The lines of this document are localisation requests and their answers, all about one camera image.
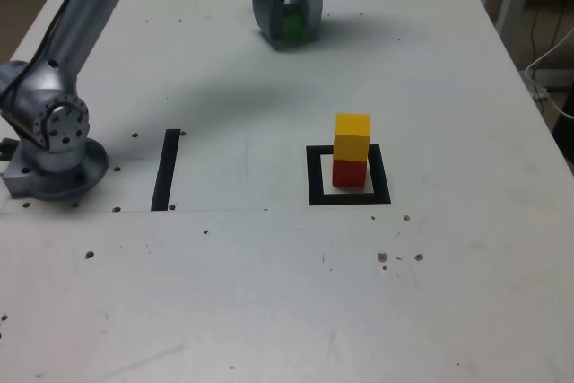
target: floor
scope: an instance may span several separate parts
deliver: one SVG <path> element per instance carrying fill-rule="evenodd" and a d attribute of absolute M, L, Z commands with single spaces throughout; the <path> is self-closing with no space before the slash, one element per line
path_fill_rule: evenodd
<path fill-rule="evenodd" d="M 20 44 L 27 29 L 46 0 L 0 0 L 0 64 L 8 61 L 14 50 Z M 493 20 L 496 19 L 502 0 L 491 0 L 486 10 Z M 558 20 L 562 14 L 561 26 L 556 33 L 559 40 L 574 26 L 574 0 L 565 0 L 563 13 L 561 0 L 528 0 L 522 13 L 521 26 L 516 37 L 516 45 L 510 55 L 517 68 L 524 68 L 534 59 L 548 50 L 556 31 Z M 531 41 L 533 21 L 538 11 L 535 25 L 535 52 Z M 574 38 L 565 43 L 549 57 L 545 66 L 552 68 L 574 68 Z M 559 104 L 563 103 L 564 95 L 555 95 Z M 553 128 L 558 113 L 548 102 L 544 102 L 544 120 L 549 128 Z"/>

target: yellow block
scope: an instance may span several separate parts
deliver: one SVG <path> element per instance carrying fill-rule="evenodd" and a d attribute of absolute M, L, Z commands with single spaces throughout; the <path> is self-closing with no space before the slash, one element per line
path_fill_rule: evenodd
<path fill-rule="evenodd" d="M 369 156 L 370 116 L 340 112 L 335 121 L 333 159 L 367 161 Z"/>

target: red block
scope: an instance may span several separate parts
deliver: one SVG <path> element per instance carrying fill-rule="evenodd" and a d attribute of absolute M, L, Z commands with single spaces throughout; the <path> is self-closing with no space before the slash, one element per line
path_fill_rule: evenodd
<path fill-rule="evenodd" d="M 365 187 L 366 161 L 333 161 L 334 187 Z"/>

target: green object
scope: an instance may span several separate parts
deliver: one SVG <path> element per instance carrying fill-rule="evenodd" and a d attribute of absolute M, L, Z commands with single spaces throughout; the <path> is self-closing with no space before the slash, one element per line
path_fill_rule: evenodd
<path fill-rule="evenodd" d="M 283 17 L 283 32 L 281 40 L 283 42 L 297 42 L 303 39 L 305 21 L 300 12 L 295 11 Z"/>

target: stacked blocks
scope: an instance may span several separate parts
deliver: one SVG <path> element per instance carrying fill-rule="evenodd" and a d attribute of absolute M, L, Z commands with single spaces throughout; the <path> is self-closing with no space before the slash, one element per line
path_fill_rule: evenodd
<path fill-rule="evenodd" d="M 370 116 L 340 112 L 335 121 L 333 186 L 365 187 Z"/>

